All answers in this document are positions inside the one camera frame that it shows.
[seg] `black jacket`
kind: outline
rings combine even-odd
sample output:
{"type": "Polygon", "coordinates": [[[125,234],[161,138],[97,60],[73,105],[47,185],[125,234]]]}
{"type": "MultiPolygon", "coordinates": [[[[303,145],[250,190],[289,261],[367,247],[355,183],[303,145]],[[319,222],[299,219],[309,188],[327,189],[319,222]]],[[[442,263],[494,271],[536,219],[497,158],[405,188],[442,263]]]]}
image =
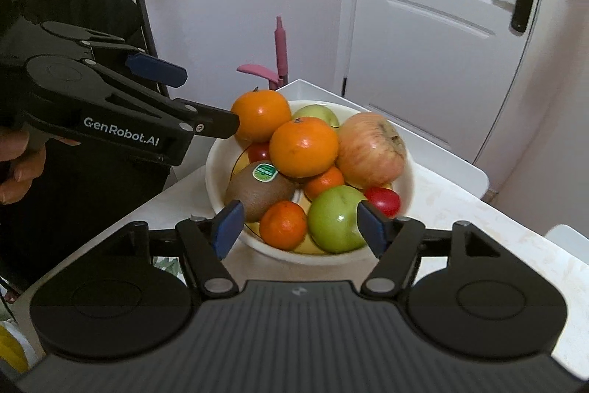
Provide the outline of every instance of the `black jacket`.
{"type": "MultiPolygon", "coordinates": [[[[131,0],[17,0],[11,9],[33,23],[75,24],[144,47],[140,14],[131,0]]],[[[0,206],[0,258],[29,282],[161,192],[169,174],[167,167],[108,147],[50,140],[46,148],[45,172],[29,193],[0,206]]],[[[8,275],[0,267],[0,276],[8,275]]]]}

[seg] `fruit sticker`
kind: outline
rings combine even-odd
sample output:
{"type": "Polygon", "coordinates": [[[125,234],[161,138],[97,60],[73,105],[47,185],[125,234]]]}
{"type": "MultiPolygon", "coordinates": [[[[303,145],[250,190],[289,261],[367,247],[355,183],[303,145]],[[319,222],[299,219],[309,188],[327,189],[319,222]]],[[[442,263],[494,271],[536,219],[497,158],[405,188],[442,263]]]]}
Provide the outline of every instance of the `fruit sticker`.
{"type": "Polygon", "coordinates": [[[278,175],[278,170],[276,170],[274,165],[260,164],[254,169],[251,175],[260,182],[272,182],[275,176],[278,175]]]}

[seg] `orange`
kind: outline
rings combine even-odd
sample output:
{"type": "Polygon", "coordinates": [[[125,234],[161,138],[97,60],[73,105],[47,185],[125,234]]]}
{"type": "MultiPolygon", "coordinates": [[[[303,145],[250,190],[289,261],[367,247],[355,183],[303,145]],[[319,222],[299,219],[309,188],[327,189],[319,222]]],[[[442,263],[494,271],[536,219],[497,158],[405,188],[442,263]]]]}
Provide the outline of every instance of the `orange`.
{"type": "Polygon", "coordinates": [[[319,175],[338,156],[338,134],[323,120],[300,117],[281,125],[270,139],[270,158],[283,174],[294,178],[319,175]]]}
{"type": "Polygon", "coordinates": [[[290,120],[288,101],[276,91],[246,92],[231,111],[239,117],[236,137],[249,142],[267,142],[283,123],[290,120]]]}
{"type": "Polygon", "coordinates": [[[260,220],[260,237],[275,249],[295,249],[306,234],[307,214],[290,200],[272,205],[260,220]]]}
{"type": "Polygon", "coordinates": [[[343,179],[343,173],[341,173],[340,169],[336,166],[331,166],[321,175],[318,175],[307,182],[304,186],[304,194],[312,202],[319,194],[326,190],[345,184],[346,181],[343,179]]]}

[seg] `white chair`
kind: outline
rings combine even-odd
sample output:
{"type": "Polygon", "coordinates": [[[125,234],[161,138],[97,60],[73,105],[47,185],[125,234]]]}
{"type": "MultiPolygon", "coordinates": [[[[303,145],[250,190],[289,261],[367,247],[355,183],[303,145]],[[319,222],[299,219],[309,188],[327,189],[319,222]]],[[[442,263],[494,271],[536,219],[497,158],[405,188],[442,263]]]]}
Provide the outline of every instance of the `white chair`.
{"type": "MultiPolygon", "coordinates": [[[[290,101],[333,102],[346,105],[352,109],[368,111],[368,109],[358,104],[302,79],[294,80],[280,88],[279,91],[290,101]]],[[[459,185],[479,199],[485,195],[489,188],[489,179],[485,172],[404,127],[398,124],[395,124],[395,126],[405,140],[413,159],[419,165],[423,165],[432,172],[436,172],[450,182],[459,185]]]]}
{"type": "Polygon", "coordinates": [[[556,225],[545,235],[582,262],[589,264],[589,239],[568,225],[556,225]]]}

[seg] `kiwi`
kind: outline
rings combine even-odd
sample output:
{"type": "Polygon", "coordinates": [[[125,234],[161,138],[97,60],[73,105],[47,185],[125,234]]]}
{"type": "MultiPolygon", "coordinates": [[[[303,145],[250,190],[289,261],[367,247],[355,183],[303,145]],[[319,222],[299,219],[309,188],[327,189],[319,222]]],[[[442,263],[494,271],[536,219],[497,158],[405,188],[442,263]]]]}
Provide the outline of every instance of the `kiwi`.
{"type": "Polygon", "coordinates": [[[297,185],[266,161],[249,164],[229,182],[225,205],[240,200],[246,211],[246,222],[259,222],[272,205],[290,200],[297,185]]]}

